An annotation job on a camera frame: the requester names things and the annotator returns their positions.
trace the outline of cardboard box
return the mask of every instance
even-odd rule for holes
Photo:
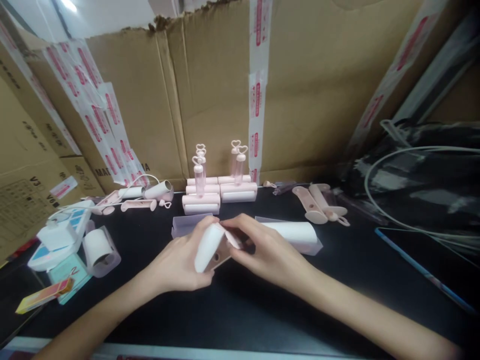
[[[65,186],[71,174],[0,78],[0,260],[34,237],[59,206],[83,196],[78,186]]]
[[[334,172],[423,3],[272,3],[260,182],[311,181]],[[229,171],[231,140],[249,144],[250,4],[222,1],[159,19],[155,32],[129,28],[86,40],[103,80],[113,84],[144,170],[176,190],[193,177],[196,144],[207,147],[208,176]],[[434,32],[449,29],[451,20],[442,15]],[[411,74],[421,74],[435,56],[432,43],[441,35],[427,39],[428,51]],[[101,187],[106,193],[120,188],[42,53],[35,54],[28,63]],[[406,76],[402,89],[417,78]],[[394,97],[389,104],[400,103]],[[396,107],[383,108],[388,118],[387,109],[391,116]]]
[[[83,156],[61,157],[61,163],[73,175],[81,191],[89,197],[105,196],[97,178]]]
[[[175,189],[184,189],[188,176],[181,137],[180,117],[169,98],[156,36],[143,29],[125,30],[87,40],[105,82],[111,82],[125,125],[128,141],[144,171],[168,179]],[[79,113],[74,109],[42,53],[28,63],[50,95],[52,103],[76,139],[99,184],[108,194],[120,189],[113,183],[105,162],[95,147]]]
[[[422,3],[273,2],[260,183],[332,172]],[[249,16],[227,1],[166,28],[187,158],[204,143],[210,176],[250,145]]]
[[[59,156],[78,155],[75,142],[69,136],[59,115],[36,77],[32,74],[21,51],[27,51],[15,26],[0,5],[0,76],[38,126],[39,131]]]

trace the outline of packaging label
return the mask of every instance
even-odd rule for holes
[[[372,127],[372,122],[397,87],[405,72],[417,59],[446,3],[447,0],[425,0],[423,2],[413,20],[410,30],[403,39],[393,63],[360,118],[355,132],[343,154],[342,162],[348,162],[358,157],[359,151],[362,149],[370,132],[370,128]]]
[[[52,194],[58,199],[61,199],[73,189],[75,189],[77,185],[77,180],[75,180],[73,176],[70,176],[63,180],[61,183],[59,183],[57,186],[55,186],[52,190],[50,190],[50,194]]]
[[[250,0],[250,75],[248,166],[253,182],[260,183],[264,138],[265,93],[269,76],[270,23],[273,0]]]

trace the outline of cardboard sheet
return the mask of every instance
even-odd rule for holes
[[[59,206],[83,196],[68,179],[72,174],[0,78],[0,261],[36,235]],[[69,188],[51,193],[67,181]]]
[[[426,40],[427,51],[418,53],[399,82],[401,92],[395,88],[372,120],[374,130],[435,56],[435,46],[450,31],[444,29],[455,26],[454,3],[447,5],[454,15],[442,14]],[[422,4],[272,2],[260,182],[311,181],[334,172]],[[196,144],[207,147],[207,176],[228,172],[231,140],[251,145],[250,5],[221,1],[174,20],[159,19],[156,31],[130,28],[86,40],[102,81],[114,88],[143,170],[170,180],[176,190],[193,177]],[[35,54],[28,63],[101,187],[106,193],[120,188],[45,58]]]
[[[273,2],[262,172],[336,164],[421,4]],[[230,140],[248,143],[249,11],[222,3],[166,30],[187,158],[204,143],[209,176],[227,171]]]

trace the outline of transparent plastic box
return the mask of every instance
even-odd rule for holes
[[[203,218],[212,215],[209,212],[198,215],[175,216],[172,222],[171,237],[175,239],[190,234]]]

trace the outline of white cable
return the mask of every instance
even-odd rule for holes
[[[125,191],[127,191],[128,189],[130,189],[134,184],[135,182],[142,178],[142,177],[151,177],[151,178],[154,178],[159,184],[160,184],[160,180],[155,177],[154,175],[150,175],[150,174],[141,174],[139,175],[135,180],[133,180],[131,182],[131,184],[125,189]],[[63,213],[65,210],[73,210],[73,209],[103,209],[103,208],[108,208],[108,207],[111,207],[111,206],[117,206],[117,205],[121,205],[122,203],[121,202],[117,202],[117,203],[114,203],[114,204],[106,204],[106,205],[95,205],[95,206],[71,206],[71,205],[66,205],[66,206],[61,206],[58,208],[58,211],[54,212],[52,215],[50,215],[46,222],[48,223],[49,220],[51,218],[53,218],[54,216],[60,214],[60,213]]]
[[[408,147],[408,148],[403,148],[394,152],[391,152],[384,157],[378,159],[376,162],[373,163],[373,165],[368,169],[368,171],[365,174],[365,180],[363,182],[363,186],[365,188],[365,193],[370,199],[371,203],[373,206],[380,211],[385,217],[393,221],[394,223],[403,226],[404,228],[407,229],[412,229],[415,231],[418,231],[420,233],[428,234],[428,235],[434,235],[437,237],[444,237],[444,238],[454,238],[454,239],[480,239],[480,236],[475,236],[475,235],[455,235],[455,234],[445,234],[441,232],[433,232],[433,231],[427,231],[427,230],[422,230],[420,228],[416,228],[410,225],[407,225],[401,221],[398,221],[394,217],[390,216],[387,214],[374,200],[372,197],[372,194],[370,194],[369,190],[369,178],[370,174],[372,173],[372,170],[375,169],[381,162],[384,160],[391,158],[392,156],[395,156],[397,154],[405,153],[405,152],[410,152],[414,150],[425,150],[429,152],[437,152],[437,151],[454,151],[454,152],[469,152],[469,153],[475,153],[475,154],[480,154],[480,149],[475,149],[475,148],[470,148],[470,147],[458,147],[458,146],[417,146],[417,147]]]

